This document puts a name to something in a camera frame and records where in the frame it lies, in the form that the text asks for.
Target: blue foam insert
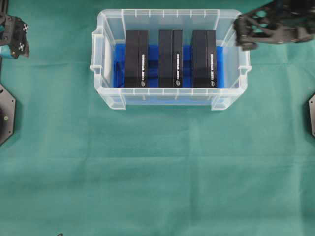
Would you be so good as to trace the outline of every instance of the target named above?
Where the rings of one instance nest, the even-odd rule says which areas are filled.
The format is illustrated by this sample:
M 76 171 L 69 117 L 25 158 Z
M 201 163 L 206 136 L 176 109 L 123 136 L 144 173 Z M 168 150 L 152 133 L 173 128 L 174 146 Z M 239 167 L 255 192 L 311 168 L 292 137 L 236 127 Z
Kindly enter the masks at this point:
M 114 87 L 124 86 L 125 44 L 116 44 L 114 59 Z M 183 46 L 183 87 L 191 88 L 191 46 Z M 158 45 L 149 45 L 149 87 L 158 87 Z M 217 47 L 217 83 L 224 88 L 223 47 Z

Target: black box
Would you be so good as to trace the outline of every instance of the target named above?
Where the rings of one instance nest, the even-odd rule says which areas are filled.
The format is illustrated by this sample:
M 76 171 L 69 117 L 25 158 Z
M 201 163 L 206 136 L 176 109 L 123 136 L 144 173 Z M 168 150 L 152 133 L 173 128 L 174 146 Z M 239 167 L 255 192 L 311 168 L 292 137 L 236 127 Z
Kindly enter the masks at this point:
M 183 86 L 183 31 L 160 30 L 158 84 L 162 88 Z
M 126 88 L 148 86 L 148 38 L 147 31 L 126 31 Z
M 214 30 L 192 32 L 192 86 L 217 87 L 217 47 Z
M 149 36 L 147 31 L 139 31 L 138 87 L 148 86 L 148 50 Z
M 183 31 L 173 31 L 173 87 L 183 86 Z

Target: teal fabric surface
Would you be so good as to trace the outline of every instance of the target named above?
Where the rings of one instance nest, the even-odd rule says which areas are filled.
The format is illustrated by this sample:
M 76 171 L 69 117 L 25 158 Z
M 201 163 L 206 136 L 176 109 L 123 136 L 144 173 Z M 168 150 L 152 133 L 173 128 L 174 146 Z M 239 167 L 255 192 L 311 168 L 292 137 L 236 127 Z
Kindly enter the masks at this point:
M 107 8 L 229 8 L 266 0 L 11 0 L 30 58 L 3 60 L 15 134 L 0 147 L 0 235 L 315 234 L 315 41 L 260 45 L 228 110 L 129 106 L 95 92 L 91 32 Z

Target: green tablecloth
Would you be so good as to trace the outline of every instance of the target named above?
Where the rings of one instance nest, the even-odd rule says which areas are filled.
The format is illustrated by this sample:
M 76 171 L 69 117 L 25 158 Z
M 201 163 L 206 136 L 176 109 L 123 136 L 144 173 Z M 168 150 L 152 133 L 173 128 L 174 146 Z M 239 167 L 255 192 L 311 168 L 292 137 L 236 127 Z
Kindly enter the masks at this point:
M 234 8 L 247 0 L 11 0 L 29 59 L 3 61 L 17 98 L 0 147 L 0 235 L 311 236 L 315 234 L 315 41 L 260 45 L 246 93 L 228 110 L 113 111 L 89 70 L 106 8 Z

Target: clear plastic storage box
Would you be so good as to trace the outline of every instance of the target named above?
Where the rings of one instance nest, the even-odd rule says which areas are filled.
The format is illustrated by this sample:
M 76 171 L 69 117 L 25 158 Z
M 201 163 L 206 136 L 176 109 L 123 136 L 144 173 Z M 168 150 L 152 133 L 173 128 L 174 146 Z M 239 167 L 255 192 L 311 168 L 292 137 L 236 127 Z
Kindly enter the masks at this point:
M 91 70 L 94 86 L 107 105 L 209 105 L 225 110 L 247 88 L 250 54 L 235 46 L 236 10 L 109 9 L 100 12 L 92 33 Z M 158 31 L 182 29 L 184 45 L 191 44 L 193 30 L 216 30 L 223 47 L 224 88 L 114 88 L 115 45 L 125 43 L 126 30 L 148 30 L 149 44 L 158 44 Z

